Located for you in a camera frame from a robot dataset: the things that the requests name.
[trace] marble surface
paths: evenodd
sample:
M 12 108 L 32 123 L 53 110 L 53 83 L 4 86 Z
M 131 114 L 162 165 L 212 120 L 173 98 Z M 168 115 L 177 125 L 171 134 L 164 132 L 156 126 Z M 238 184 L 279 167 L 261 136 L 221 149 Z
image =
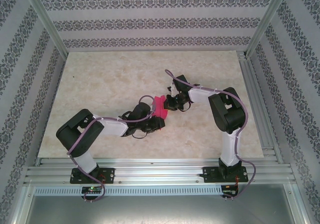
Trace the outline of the marble surface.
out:
M 235 51 L 71 52 L 62 75 L 39 151 L 41 158 L 67 157 L 56 131 L 83 108 L 117 117 L 133 110 L 143 95 L 168 94 L 172 79 L 184 74 L 204 87 L 234 87 L 249 121 L 241 137 L 241 156 L 263 157 L 255 121 Z M 169 111 L 165 127 L 144 139 L 99 135 L 90 148 L 95 158 L 218 158 L 222 132 L 209 106 L 193 104 L 187 112 Z

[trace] enclosure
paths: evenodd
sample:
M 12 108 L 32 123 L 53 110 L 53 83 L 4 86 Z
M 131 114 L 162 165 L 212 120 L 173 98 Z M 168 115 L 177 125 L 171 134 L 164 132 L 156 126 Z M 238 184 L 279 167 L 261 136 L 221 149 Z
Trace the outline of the enclosure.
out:
M 320 0 L 0 0 L 0 40 L 0 223 L 320 223 Z M 99 136 L 113 184 L 85 203 L 57 129 L 167 95 L 165 69 L 238 91 L 253 182 L 225 201 L 234 183 L 200 176 L 222 139 L 192 104 L 143 140 Z

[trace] wall panel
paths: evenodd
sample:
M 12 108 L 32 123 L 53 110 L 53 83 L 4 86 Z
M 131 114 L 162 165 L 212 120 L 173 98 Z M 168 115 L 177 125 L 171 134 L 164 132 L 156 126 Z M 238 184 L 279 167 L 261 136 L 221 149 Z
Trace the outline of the wall panel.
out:
M 271 0 L 41 1 L 69 51 L 243 51 Z
M 319 4 L 282 0 L 250 57 L 311 223 L 320 223 Z
M 0 224 L 35 163 L 64 61 L 28 0 L 0 2 Z

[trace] slotted metal strip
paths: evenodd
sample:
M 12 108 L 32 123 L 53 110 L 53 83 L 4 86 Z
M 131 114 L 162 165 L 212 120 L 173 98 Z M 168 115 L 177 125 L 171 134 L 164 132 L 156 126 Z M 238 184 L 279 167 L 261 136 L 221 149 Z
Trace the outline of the slotted metal strip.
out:
M 80 196 L 81 187 L 36 187 L 35 196 Z M 208 186 L 125 186 L 106 187 L 106 196 L 222 195 L 221 185 Z

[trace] black mounting plate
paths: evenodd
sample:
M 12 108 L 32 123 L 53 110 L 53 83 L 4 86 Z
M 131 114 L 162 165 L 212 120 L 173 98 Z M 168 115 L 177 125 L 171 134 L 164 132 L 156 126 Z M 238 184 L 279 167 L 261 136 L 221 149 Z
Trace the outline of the black mounting plate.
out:
M 239 170 L 230 173 L 226 179 L 224 179 L 220 174 L 218 166 L 203 167 L 200 177 L 203 177 L 205 183 L 235 183 L 236 177 L 238 177 L 239 183 L 246 183 L 249 181 L 247 170 L 245 167 L 240 167 Z
M 97 179 L 105 184 L 113 184 L 115 179 L 114 168 L 99 168 Z M 70 176 L 71 184 L 96 184 L 94 180 L 84 175 L 78 168 L 73 168 Z

